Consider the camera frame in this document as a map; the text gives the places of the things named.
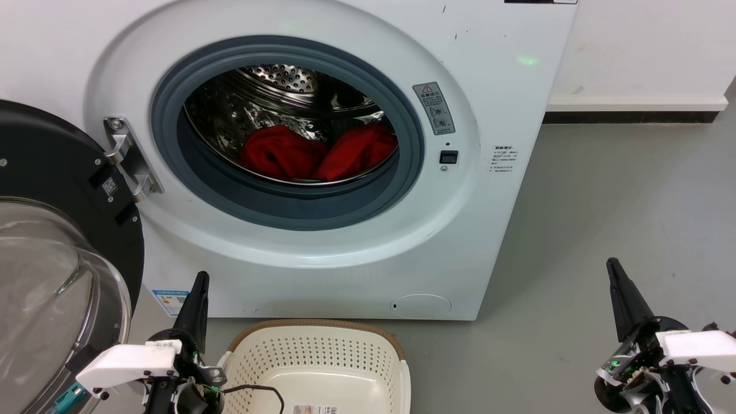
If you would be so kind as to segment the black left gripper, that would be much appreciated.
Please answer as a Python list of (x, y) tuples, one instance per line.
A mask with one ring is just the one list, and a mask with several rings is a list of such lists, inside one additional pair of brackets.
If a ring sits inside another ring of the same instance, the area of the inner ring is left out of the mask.
[(197, 273), (195, 283), (174, 322), (177, 331), (150, 336), (153, 343), (181, 343), (172, 366), (162, 374), (144, 373), (145, 413), (221, 413), (223, 394), (215, 390), (224, 381), (214, 380), (211, 366), (202, 360), (206, 346), (210, 275)]

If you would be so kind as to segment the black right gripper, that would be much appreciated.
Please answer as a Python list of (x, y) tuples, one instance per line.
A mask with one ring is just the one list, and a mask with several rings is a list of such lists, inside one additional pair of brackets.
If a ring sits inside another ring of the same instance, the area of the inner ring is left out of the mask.
[(620, 347), (597, 370), (597, 400), (615, 413), (692, 413), (692, 367), (665, 359), (657, 338), (685, 325), (655, 317), (618, 258), (607, 260), (607, 273)]

